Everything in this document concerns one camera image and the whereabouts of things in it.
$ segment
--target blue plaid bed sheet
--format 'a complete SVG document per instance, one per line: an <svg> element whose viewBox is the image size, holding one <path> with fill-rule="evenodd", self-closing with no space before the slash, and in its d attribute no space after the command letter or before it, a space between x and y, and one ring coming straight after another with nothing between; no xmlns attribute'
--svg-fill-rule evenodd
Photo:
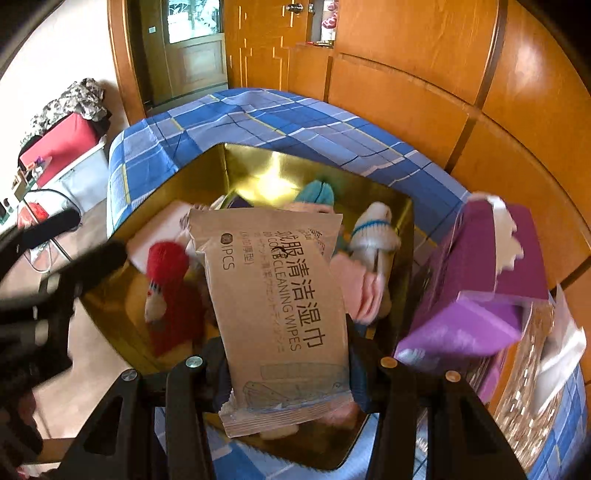
<svg viewBox="0 0 591 480"><path fill-rule="evenodd" d="M107 231L117 227L162 183L200 153L220 142L267 148L309 158L386 184L413 199L414 270L426 261L452 227L469 192L438 165L394 135L327 103L268 89L233 89L142 120L121 132L109 154ZM164 441L163 409L156 433ZM586 434L587 408L580 368L568 380L544 450L531 480L558 479ZM365 478L377 418L370 417L345 464L315 472L270 457L215 430L208 437L218 479ZM415 453L414 478L426 474L426 458Z"/></svg>

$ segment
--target wooden door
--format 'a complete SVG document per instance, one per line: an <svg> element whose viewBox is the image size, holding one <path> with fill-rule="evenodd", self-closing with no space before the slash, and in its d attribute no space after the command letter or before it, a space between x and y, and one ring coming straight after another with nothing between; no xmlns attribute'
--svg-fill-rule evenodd
<svg viewBox="0 0 591 480"><path fill-rule="evenodd" d="M223 33L167 43L166 56L173 96L228 81Z"/></svg>
<svg viewBox="0 0 591 480"><path fill-rule="evenodd" d="M294 13L288 4L301 4ZM230 87L287 88L289 48L310 38L308 1L225 0Z"/></svg>
<svg viewBox="0 0 591 480"><path fill-rule="evenodd" d="M223 85L226 49L220 0L161 0L173 96Z"/></svg>

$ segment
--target pink cloth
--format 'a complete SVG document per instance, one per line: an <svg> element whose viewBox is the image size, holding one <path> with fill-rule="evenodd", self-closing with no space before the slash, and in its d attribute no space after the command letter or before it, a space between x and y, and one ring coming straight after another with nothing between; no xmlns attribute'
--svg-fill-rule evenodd
<svg viewBox="0 0 591 480"><path fill-rule="evenodd" d="M330 260L330 271L340 284L345 309L353 321L363 325L373 322L384 295L384 277L342 252Z"/></svg>

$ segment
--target tissue box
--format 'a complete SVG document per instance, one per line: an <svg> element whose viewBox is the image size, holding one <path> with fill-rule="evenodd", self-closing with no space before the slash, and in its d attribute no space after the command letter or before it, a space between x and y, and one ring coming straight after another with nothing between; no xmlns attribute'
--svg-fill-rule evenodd
<svg viewBox="0 0 591 480"><path fill-rule="evenodd" d="M493 206L468 202L430 258L430 284L396 356L421 369L453 367L458 359L494 355L519 341L531 302L548 300L544 262L530 211L507 205L523 250L513 270L496 274Z"/></svg>

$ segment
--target doorway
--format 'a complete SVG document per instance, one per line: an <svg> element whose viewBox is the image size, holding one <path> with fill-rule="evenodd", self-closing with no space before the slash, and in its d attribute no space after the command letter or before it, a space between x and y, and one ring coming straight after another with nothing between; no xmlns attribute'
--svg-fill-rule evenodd
<svg viewBox="0 0 591 480"><path fill-rule="evenodd" d="M228 88L223 0L128 0L128 19L147 115Z"/></svg>

